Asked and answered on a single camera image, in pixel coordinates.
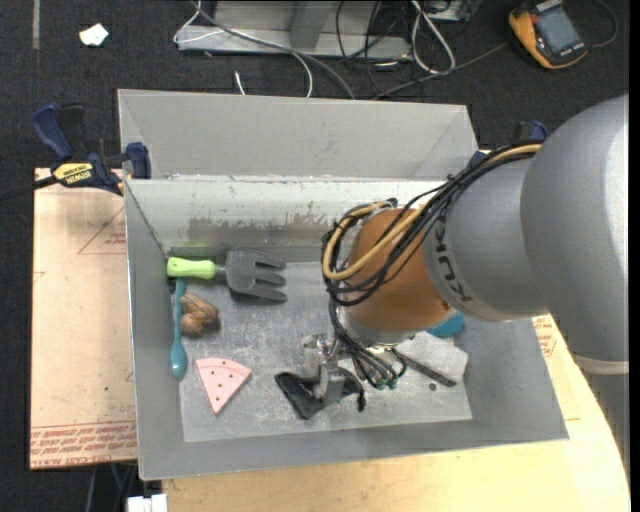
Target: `blue plastic spoon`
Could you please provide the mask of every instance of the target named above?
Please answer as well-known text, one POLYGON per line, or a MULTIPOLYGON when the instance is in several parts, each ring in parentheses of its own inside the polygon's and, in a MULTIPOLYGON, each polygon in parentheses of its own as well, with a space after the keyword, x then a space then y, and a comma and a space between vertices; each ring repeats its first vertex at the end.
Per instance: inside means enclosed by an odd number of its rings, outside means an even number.
POLYGON ((171 344, 171 370, 176 379, 181 380, 187 373, 187 352, 182 346, 182 333, 180 332, 180 318, 182 317, 182 304, 180 297, 184 295, 186 284, 184 279, 176 279, 176 291, 173 304, 173 343, 171 344))

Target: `green-handled tool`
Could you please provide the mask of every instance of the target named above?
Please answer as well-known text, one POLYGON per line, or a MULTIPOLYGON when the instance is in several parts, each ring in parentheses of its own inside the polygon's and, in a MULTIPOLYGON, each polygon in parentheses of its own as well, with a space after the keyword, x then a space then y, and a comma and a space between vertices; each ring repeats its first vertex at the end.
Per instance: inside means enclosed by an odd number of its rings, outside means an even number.
POLYGON ((167 261, 169 277, 220 279, 226 281, 232 294, 285 302, 287 296, 275 288, 287 281, 279 271, 286 268, 283 259, 255 249, 234 248, 224 265, 210 260, 193 261, 171 257, 167 261))

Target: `gray metal box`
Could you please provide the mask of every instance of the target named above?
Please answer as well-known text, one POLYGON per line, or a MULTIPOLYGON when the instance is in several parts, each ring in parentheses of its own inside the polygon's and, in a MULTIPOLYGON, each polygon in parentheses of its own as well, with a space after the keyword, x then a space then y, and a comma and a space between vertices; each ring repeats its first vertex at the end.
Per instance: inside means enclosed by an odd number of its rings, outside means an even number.
POLYGON ((345 210, 406 201, 440 184, 476 149, 466 109, 449 105, 121 91, 123 146, 150 148, 153 179, 125 192, 131 334, 143 479, 337 463, 566 437, 528 320, 467 319, 456 343, 464 383, 435 391, 408 372, 393 391, 369 390, 296 418, 274 381, 299 368, 304 336, 328 329, 320 238, 345 210), (187 341, 190 367, 169 367, 169 254, 217 258, 258 247, 288 261, 289 301, 231 300, 224 285, 189 281, 223 328, 187 341), (214 416, 193 367, 202 357, 249 366, 251 380, 214 416))

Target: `cardboard sheet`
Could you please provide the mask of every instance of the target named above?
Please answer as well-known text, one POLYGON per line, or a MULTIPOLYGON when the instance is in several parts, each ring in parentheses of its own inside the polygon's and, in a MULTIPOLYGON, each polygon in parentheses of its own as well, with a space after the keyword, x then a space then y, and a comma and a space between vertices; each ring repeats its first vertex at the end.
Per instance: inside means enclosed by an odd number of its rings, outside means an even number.
POLYGON ((123 199, 34 198, 30 467, 135 459, 123 199))

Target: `blue clamp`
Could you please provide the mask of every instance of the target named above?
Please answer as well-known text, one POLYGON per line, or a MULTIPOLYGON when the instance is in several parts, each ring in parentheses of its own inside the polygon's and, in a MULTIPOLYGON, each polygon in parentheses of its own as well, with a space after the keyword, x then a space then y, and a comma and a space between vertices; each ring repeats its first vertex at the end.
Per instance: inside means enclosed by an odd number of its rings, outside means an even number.
POLYGON ((51 178, 35 182, 34 189, 60 183, 65 187, 93 187, 121 195, 122 180, 117 174, 111 172, 111 166, 127 160, 131 160, 133 164, 134 178, 149 179, 151 177, 149 152, 141 142, 129 144, 125 153, 111 158, 103 158, 96 152, 89 152, 86 155, 78 154, 81 148, 84 151, 85 145, 80 105, 63 107, 61 110, 57 103, 49 103, 33 115, 31 124, 38 138, 57 156, 56 163, 50 167, 51 178), (76 141, 76 147, 65 136, 59 118, 60 112, 65 114, 63 126, 75 135, 73 140, 76 141))
POLYGON ((132 142, 127 146, 125 153, 133 165, 133 177, 141 179, 151 178, 151 162, 149 151, 142 142, 132 142))

